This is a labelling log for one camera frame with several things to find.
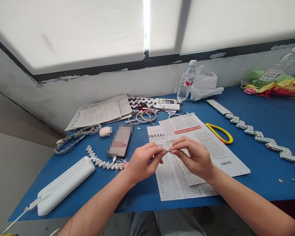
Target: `folded newspaper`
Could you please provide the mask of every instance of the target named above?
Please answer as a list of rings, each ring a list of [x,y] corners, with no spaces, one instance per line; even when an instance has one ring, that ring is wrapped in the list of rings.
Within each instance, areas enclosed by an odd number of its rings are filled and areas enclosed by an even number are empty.
[[[100,103],[79,107],[65,131],[123,120],[131,117],[131,112],[128,96],[125,93]]]

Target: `hand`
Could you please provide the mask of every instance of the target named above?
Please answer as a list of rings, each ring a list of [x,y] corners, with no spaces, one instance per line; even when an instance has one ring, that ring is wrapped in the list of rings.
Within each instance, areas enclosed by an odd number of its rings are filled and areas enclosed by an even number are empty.
[[[180,149],[186,148],[189,152],[187,156]],[[206,147],[185,136],[177,139],[170,148],[171,153],[178,156],[188,170],[204,180],[209,180],[213,175],[214,165]]]
[[[136,184],[154,174],[158,164],[163,163],[162,157],[166,154],[164,150],[165,148],[153,142],[137,148],[124,170],[130,176],[130,180]]]

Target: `white power bank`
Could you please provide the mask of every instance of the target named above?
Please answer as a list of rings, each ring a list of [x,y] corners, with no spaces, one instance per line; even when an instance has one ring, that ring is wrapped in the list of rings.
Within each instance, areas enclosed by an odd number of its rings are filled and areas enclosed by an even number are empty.
[[[88,156],[83,157],[70,169],[43,188],[37,195],[37,212],[39,216],[47,215],[66,196],[79,186],[91,173],[95,166]]]

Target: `yellow scissors handle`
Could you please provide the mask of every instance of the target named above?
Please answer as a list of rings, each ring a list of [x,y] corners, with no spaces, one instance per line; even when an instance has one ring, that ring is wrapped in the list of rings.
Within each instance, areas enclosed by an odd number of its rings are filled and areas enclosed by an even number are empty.
[[[230,133],[228,133],[225,129],[221,128],[221,127],[218,127],[218,126],[215,126],[215,125],[212,125],[212,124],[209,124],[209,123],[206,123],[206,126],[219,138],[221,139],[224,143],[226,144],[231,144],[234,139],[233,137],[231,136]],[[227,137],[229,138],[229,141],[226,141],[225,139],[223,139],[213,128],[215,129],[218,129],[220,131],[222,131],[224,134],[227,135]]]

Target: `finger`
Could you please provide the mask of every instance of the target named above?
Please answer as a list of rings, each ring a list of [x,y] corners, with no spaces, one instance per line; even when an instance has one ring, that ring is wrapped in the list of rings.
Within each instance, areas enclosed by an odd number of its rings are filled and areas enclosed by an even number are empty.
[[[153,172],[156,171],[158,164],[162,161],[162,157],[166,155],[166,152],[159,152],[158,154],[154,155],[154,158],[150,164],[150,168],[153,168]]]
[[[147,150],[147,149],[149,149],[149,148],[151,148],[153,146],[158,146],[158,145],[155,142],[150,142],[150,143],[147,143],[147,144],[143,145],[141,147],[141,149],[144,151],[144,150]]]
[[[144,151],[144,155],[146,158],[150,158],[151,156],[155,155],[158,152],[163,152],[165,150],[165,148],[160,147],[160,146],[153,146],[150,147],[149,149]]]
[[[186,148],[188,151],[192,153],[199,152],[201,149],[200,146],[190,142],[189,140],[182,141],[180,143],[177,143],[176,145],[172,146],[170,150],[180,150]]]
[[[172,150],[170,153],[179,157],[188,169],[194,164],[194,161],[181,150]]]
[[[190,142],[192,142],[192,143],[194,143],[194,144],[196,144],[196,145],[199,144],[198,142],[194,141],[194,140],[191,139],[191,138],[188,138],[188,137],[186,137],[186,136],[182,136],[182,137],[180,137],[179,139],[176,139],[176,140],[173,142],[173,146],[176,145],[177,143],[183,142],[183,141],[185,141],[185,140],[189,140]]]
[[[148,162],[148,165],[151,164],[153,158],[154,158],[154,157],[151,157],[151,158],[147,161],[147,162]]]

